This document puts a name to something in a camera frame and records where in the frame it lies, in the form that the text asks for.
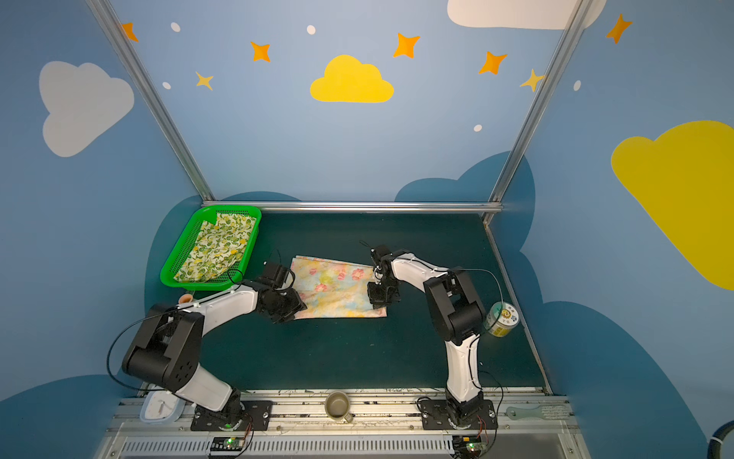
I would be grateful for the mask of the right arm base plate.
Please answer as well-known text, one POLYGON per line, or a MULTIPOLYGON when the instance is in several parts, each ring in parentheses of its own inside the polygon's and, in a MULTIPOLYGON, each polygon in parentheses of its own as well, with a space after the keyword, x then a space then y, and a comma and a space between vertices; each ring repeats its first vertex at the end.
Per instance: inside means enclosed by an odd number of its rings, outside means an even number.
POLYGON ((492 401, 481 401, 476 407, 457 409, 447 400, 420 397, 416 401, 424 430, 496 430, 497 413, 492 401))

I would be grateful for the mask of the pastel floral skirt pink flowers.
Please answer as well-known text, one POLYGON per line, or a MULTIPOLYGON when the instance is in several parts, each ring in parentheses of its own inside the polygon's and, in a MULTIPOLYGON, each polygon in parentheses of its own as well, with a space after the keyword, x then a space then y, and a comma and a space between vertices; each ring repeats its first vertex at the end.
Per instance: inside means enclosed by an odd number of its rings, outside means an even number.
POLYGON ((292 259, 294 290, 306 305, 296 313, 303 319, 381 319, 385 308, 374 309, 367 295, 375 280, 371 266, 311 256, 292 259))

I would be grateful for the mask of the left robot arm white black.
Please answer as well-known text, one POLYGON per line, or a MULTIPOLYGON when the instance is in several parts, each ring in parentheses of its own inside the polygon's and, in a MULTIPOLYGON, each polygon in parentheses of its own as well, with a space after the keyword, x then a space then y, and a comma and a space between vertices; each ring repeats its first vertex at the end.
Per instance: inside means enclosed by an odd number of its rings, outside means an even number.
POLYGON ((156 305, 141 322, 122 371, 203 409, 237 411, 239 392, 201 365, 204 337, 253 312, 266 313, 281 323, 305 309, 293 288, 273 289, 257 282, 177 306, 156 305))

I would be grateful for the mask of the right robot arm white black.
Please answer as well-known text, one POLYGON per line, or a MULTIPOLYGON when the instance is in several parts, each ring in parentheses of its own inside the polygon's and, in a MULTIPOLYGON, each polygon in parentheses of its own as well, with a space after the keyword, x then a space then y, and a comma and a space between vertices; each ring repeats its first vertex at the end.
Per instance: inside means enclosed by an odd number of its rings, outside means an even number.
POLYGON ((399 300, 399 287, 408 284, 425 294, 434 329, 447 349, 447 405, 457 417, 477 411, 484 392, 477 381, 477 346, 487 312, 468 272, 421 260, 412 252, 372 248, 373 281, 367 296, 375 309, 399 300))

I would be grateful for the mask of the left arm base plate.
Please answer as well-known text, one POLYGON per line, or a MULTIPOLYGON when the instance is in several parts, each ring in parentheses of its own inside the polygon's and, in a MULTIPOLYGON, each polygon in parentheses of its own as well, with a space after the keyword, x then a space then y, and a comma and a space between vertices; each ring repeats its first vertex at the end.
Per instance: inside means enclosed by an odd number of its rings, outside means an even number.
POLYGON ((205 432, 239 432, 248 428, 254 431, 265 431, 269 427, 272 401, 241 401, 238 409, 225 407, 222 411, 213 411, 204 407, 196 407, 191 431, 205 432))

